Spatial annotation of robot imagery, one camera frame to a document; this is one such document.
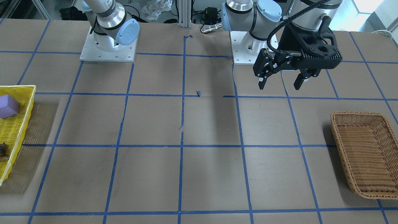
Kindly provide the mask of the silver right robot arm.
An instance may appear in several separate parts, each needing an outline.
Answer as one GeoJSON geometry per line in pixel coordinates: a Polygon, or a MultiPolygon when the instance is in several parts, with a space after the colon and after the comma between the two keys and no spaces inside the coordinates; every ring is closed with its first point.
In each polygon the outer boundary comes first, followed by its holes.
{"type": "Polygon", "coordinates": [[[83,11],[90,22],[88,43],[105,52],[135,48],[139,22],[115,0],[84,0],[83,11]]]}

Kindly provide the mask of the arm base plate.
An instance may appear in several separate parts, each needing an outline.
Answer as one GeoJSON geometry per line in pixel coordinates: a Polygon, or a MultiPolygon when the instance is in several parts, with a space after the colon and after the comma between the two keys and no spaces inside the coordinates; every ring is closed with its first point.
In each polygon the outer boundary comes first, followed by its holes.
{"type": "Polygon", "coordinates": [[[257,40],[246,31],[230,31],[235,65],[254,65],[261,49],[269,49],[267,41],[257,40]]]}
{"type": "Polygon", "coordinates": [[[86,40],[81,50],[80,60],[88,62],[128,62],[133,63],[137,47],[136,39],[133,43],[122,45],[110,36],[91,33],[88,30],[86,40]]]}

